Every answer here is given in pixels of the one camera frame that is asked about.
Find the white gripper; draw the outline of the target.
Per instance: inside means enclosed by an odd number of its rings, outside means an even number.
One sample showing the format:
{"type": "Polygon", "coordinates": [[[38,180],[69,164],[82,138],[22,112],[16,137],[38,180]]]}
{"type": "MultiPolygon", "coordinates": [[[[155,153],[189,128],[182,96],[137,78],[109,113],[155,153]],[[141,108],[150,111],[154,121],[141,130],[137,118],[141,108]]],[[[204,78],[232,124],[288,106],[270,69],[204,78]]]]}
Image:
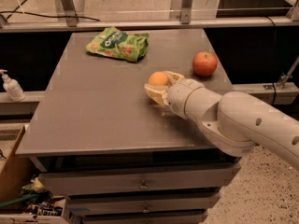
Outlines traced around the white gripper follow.
{"type": "Polygon", "coordinates": [[[196,90],[204,88],[204,85],[194,79],[184,79],[179,73],[164,71],[167,76],[167,86],[154,86],[146,83],[144,90],[148,97],[158,105],[169,105],[169,109],[179,117],[186,119],[185,105],[189,96],[196,90]]]}

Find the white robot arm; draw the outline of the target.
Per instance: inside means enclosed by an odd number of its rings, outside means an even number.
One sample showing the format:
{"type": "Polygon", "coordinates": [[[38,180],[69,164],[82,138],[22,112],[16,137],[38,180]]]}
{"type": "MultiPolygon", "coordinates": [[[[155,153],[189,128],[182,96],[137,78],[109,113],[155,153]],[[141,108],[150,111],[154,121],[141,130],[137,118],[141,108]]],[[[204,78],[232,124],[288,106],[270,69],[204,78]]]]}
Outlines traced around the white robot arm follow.
{"type": "Polygon", "coordinates": [[[222,152],[243,157],[260,145],[299,169],[299,121],[244,92],[220,95],[181,74],[163,71],[163,81],[144,84],[158,105],[192,120],[222,152]]]}

